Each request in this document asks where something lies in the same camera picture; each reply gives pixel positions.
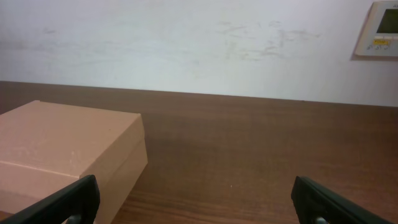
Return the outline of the brown cardboard box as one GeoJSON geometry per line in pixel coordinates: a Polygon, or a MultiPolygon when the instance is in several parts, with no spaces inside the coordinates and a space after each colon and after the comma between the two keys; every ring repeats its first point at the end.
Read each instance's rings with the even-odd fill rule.
{"type": "Polygon", "coordinates": [[[1,115],[1,210],[17,213],[86,175],[111,223],[147,165],[135,113],[32,101],[1,115]]]}

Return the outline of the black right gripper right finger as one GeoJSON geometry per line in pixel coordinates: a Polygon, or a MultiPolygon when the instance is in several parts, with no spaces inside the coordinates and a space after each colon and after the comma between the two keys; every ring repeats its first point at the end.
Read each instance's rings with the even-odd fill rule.
{"type": "Polygon", "coordinates": [[[390,223],[308,177],[295,178],[291,199],[301,224],[390,223]]]}

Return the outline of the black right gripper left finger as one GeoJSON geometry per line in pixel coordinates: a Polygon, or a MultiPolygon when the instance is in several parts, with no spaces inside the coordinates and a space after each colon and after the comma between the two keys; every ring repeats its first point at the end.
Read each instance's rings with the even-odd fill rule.
{"type": "Polygon", "coordinates": [[[1,224],[93,224],[100,206],[94,175],[87,175],[4,219],[1,224]]]}

